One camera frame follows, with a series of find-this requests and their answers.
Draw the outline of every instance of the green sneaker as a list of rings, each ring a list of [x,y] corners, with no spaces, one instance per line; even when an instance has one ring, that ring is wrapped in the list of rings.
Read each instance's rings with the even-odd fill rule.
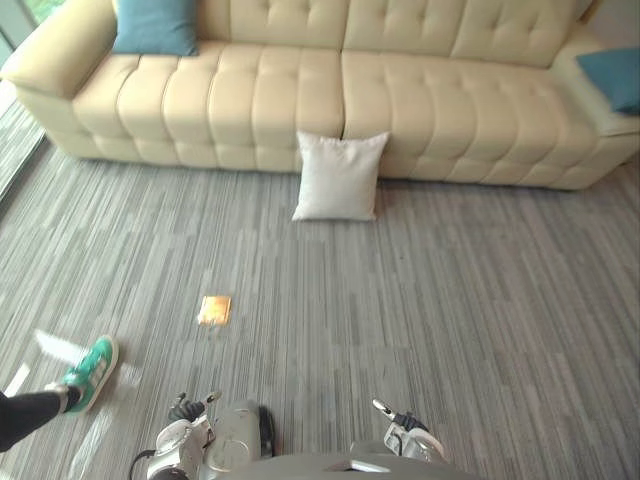
[[[84,413],[91,408],[117,362],[118,344],[109,335],[103,335],[60,381],[60,384],[77,387],[82,392],[78,403],[67,413]]]

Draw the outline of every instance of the cream leather sofa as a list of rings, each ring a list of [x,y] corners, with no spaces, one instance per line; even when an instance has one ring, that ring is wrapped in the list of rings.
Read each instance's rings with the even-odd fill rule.
[[[298,171],[297,129],[390,131],[380,175],[579,189],[638,149],[574,60],[573,0],[199,0],[200,55],[111,55],[111,0],[68,0],[3,76],[66,152]]]

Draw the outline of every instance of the person's leg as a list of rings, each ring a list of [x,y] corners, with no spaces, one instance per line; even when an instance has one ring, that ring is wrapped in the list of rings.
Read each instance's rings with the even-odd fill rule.
[[[102,336],[60,382],[45,387],[49,391],[11,398],[0,392],[0,451],[7,451],[60,413],[89,410],[117,360],[117,343]]]
[[[34,432],[80,399],[75,387],[6,397],[0,392],[0,452]]]

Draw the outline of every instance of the throw pillow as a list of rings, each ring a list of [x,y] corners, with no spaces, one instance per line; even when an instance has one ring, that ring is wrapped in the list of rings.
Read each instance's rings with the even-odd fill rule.
[[[293,220],[374,220],[378,163],[389,133],[339,140],[298,132],[302,175]]]
[[[114,53],[198,54],[195,0],[119,0],[117,18]]]
[[[578,55],[577,61],[614,112],[640,114],[640,48]]]

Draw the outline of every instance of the striped carpet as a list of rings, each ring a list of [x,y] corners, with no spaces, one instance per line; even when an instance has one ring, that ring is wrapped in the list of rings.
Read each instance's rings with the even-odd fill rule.
[[[2,102],[7,101],[4,88],[0,87]],[[15,97],[4,111],[0,105],[0,201],[7,194],[11,183],[27,159],[44,139],[44,130],[17,101]]]
[[[577,193],[387,181],[375,223],[292,223],[296,176],[36,156],[0,219],[0,386],[103,332],[122,363],[3,480],[125,478],[175,394],[213,389],[267,405],[283,453],[381,438],[379,397],[471,473],[638,478],[637,162]],[[205,294],[233,298],[216,337]]]

